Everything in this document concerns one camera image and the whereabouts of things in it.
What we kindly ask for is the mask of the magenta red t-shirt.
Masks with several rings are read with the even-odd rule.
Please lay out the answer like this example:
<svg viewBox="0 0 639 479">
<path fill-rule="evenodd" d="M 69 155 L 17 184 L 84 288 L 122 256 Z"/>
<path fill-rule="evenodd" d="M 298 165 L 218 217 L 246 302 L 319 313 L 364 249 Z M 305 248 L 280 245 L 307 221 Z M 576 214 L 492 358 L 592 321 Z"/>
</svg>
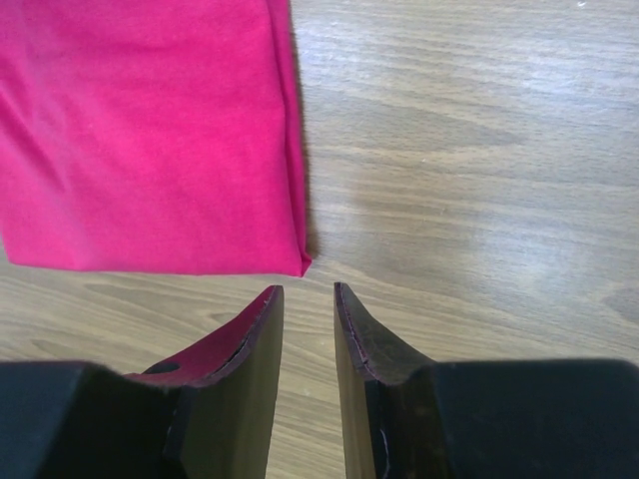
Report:
<svg viewBox="0 0 639 479">
<path fill-rule="evenodd" d="M 1 240 L 19 265 L 301 276 L 286 1 L 5 1 Z"/>
</svg>

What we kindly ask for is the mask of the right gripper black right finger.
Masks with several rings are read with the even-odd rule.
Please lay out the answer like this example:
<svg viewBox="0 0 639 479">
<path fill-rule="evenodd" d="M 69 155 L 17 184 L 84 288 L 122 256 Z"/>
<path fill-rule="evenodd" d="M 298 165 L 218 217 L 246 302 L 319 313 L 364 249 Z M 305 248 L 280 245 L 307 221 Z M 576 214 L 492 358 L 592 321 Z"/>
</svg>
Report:
<svg viewBox="0 0 639 479">
<path fill-rule="evenodd" d="M 634 478 L 638 368 L 618 359 L 437 362 L 334 287 L 349 478 Z"/>
</svg>

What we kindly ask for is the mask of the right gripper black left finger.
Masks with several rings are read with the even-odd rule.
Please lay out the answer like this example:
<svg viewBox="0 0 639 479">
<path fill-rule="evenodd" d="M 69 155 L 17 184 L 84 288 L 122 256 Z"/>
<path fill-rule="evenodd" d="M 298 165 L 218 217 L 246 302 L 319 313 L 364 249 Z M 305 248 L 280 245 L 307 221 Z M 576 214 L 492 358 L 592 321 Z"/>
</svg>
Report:
<svg viewBox="0 0 639 479">
<path fill-rule="evenodd" d="M 5 478 L 262 478 L 283 347 L 284 291 L 141 373 L 3 362 Z"/>
</svg>

